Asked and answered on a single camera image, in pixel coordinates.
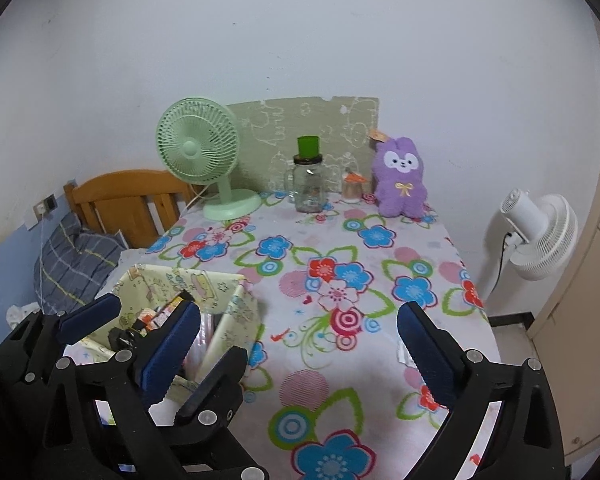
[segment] green desk fan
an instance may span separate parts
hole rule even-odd
[[[199,186],[218,183],[218,195],[203,207],[206,218],[231,220],[259,208],[256,192],[229,184],[240,137],[232,113],[223,106],[199,97],[178,101],[160,118],[155,140],[164,165],[180,180]]]

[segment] glass mason jar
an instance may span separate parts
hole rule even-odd
[[[319,213],[324,209],[324,166],[322,155],[294,157],[294,166],[285,174],[285,191],[301,213]]]

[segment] white fan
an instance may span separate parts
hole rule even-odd
[[[521,278],[542,280],[567,261],[578,235],[578,219],[561,195],[545,195],[533,202],[516,188],[502,201],[500,212],[514,232],[506,238],[498,274],[491,280],[494,285],[481,295],[484,300],[508,262]]]

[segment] wooden headboard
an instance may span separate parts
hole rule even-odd
[[[125,235],[133,248],[146,248],[180,217],[175,195],[189,203],[198,192],[168,171],[128,170],[92,178],[81,186],[67,184],[64,193],[83,225],[98,233]],[[161,226],[149,211],[153,199]]]

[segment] stuffed bunny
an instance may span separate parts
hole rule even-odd
[[[376,158],[372,165],[378,181],[378,210],[388,218],[400,214],[422,218],[427,189],[422,183],[424,164],[416,145],[407,137],[392,139],[382,135],[384,141],[376,145]]]

